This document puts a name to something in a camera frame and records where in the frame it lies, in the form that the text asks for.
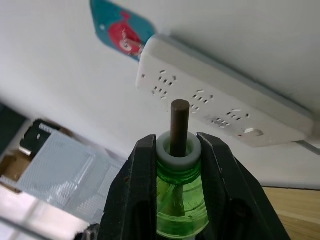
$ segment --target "bottle neck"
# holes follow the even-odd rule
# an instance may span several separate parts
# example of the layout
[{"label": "bottle neck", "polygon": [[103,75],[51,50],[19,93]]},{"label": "bottle neck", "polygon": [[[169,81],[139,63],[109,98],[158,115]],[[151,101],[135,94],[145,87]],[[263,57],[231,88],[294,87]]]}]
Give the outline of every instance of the bottle neck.
[{"label": "bottle neck", "polygon": [[187,185],[196,180],[201,174],[201,160],[191,169],[185,171],[172,170],[165,167],[161,162],[157,161],[157,175],[158,177],[173,185]]}]

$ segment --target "power cord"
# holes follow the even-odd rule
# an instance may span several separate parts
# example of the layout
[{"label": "power cord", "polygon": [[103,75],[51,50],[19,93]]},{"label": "power cord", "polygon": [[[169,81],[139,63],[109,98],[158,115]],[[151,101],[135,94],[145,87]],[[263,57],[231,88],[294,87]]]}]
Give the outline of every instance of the power cord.
[{"label": "power cord", "polygon": [[299,144],[301,147],[304,147],[310,152],[320,156],[320,148],[317,148],[306,141],[295,141],[295,143]]}]

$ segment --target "cardboard box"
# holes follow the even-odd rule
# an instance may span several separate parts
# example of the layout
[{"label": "cardboard box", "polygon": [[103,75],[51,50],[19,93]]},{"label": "cardboard box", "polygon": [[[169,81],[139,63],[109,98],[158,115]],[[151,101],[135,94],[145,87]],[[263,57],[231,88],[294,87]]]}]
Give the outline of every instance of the cardboard box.
[{"label": "cardboard box", "polygon": [[[29,156],[18,150],[15,150],[12,152],[12,154],[6,155],[0,163],[0,176],[5,176],[14,182],[18,182],[26,169],[29,167],[31,161],[32,159]],[[21,193],[19,189],[11,187],[2,182],[0,185],[16,194]]]}]

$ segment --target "black object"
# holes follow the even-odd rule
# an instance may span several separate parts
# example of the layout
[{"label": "black object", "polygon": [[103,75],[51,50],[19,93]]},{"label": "black object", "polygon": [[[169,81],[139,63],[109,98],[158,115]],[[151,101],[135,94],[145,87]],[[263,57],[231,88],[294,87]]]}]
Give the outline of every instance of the black object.
[{"label": "black object", "polygon": [[99,224],[91,224],[83,232],[78,232],[73,240],[97,240]]},{"label": "black object", "polygon": [[25,122],[24,116],[0,103],[0,154],[7,149]]},{"label": "black object", "polygon": [[155,240],[157,237],[156,136],[136,143],[113,181],[98,240]]},{"label": "black object", "polygon": [[[259,182],[219,138],[197,133],[209,224],[197,240],[289,240]],[[137,142],[113,181],[97,240],[162,240],[156,236],[156,136]]]},{"label": "black object", "polygon": [[59,126],[37,119],[20,141],[20,147],[30,151],[31,155],[35,156],[48,140],[53,130],[59,131],[60,129],[61,127]]}]

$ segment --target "wooden table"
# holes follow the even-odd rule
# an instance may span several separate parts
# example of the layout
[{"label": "wooden table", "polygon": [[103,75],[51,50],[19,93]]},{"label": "wooden table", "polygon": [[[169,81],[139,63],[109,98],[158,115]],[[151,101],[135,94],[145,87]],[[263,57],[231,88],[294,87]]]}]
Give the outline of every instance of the wooden table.
[{"label": "wooden table", "polygon": [[292,240],[320,240],[320,191],[263,189]]}]

